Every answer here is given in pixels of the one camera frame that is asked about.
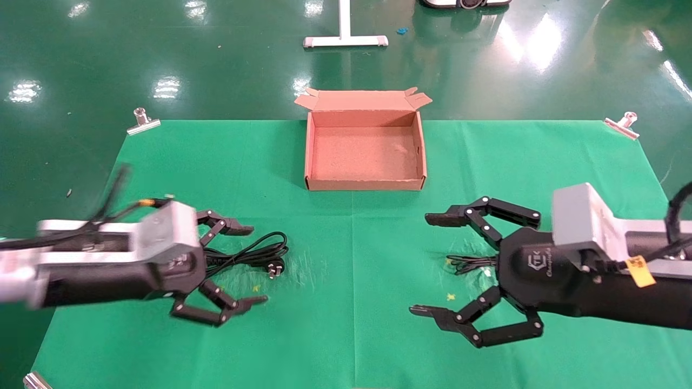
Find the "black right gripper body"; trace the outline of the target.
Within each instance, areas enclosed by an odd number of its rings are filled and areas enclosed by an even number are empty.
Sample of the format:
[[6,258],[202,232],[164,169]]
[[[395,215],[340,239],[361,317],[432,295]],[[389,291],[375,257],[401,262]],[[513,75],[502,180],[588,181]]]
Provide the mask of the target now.
[[655,282],[640,287],[627,268],[584,272],[569,254],[554,246],[550,232],[522,227],[500,242],[501,290],[519,310],[690,329],[690,264],[672,275],[649,263]]

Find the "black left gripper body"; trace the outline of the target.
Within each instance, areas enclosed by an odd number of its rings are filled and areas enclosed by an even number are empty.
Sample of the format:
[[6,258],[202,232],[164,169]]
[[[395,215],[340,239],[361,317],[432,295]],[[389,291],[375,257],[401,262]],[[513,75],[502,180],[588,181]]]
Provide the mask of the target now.
[[206,274],[201,247],[165,263],[49,266],[44,307],[151,300],[191,293]]

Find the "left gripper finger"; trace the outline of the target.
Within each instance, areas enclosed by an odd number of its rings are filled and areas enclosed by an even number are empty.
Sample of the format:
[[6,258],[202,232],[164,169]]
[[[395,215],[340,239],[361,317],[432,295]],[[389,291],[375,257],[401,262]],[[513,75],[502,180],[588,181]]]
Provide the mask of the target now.
[[218,234],[223,236],[249,236],[254,227],[240,224],[235,218],[227,218],[214,210],[200,210],[197,212],[197,225],[209,227],[209,231],[200,236],[198,243],[206,247]]
[[266,295],[235,299],[230,294],[225,293],[212,280],[203,281],[198,286],[198,291],[218,308],[218,312],[186,305],[187,296],[183,295],[175,298],[170,315],[198,324],[220,327],[233,316],[243,315],[255,305],[266,303],[269,300]]

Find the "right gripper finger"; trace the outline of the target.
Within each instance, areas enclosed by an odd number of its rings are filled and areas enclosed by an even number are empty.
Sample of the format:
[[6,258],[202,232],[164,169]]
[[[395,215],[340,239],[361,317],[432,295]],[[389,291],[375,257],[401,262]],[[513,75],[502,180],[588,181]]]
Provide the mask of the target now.
[[409,307],[409,312],[413,315],[432,318],[440,330],[460,334],[477,348],[541,337],[543,335],[543,321],[534,308],[520,307],[518,309],[525,315],[525,320],[520,323],[486,330],[478,330],[474,326],[475,320],[489,312],[504,298],[504,291],[499,286],[492,286],[457,312],[449,308],[418,304]]
[[467,205],[450,206],[444,213],[427,213],[425,221],[431,226],[470,226],[491,248],[499,250],[503,236],[485,220],[486,216],[533,229],[538,229],[541,223],[538,211],[491,197],[481,197]]

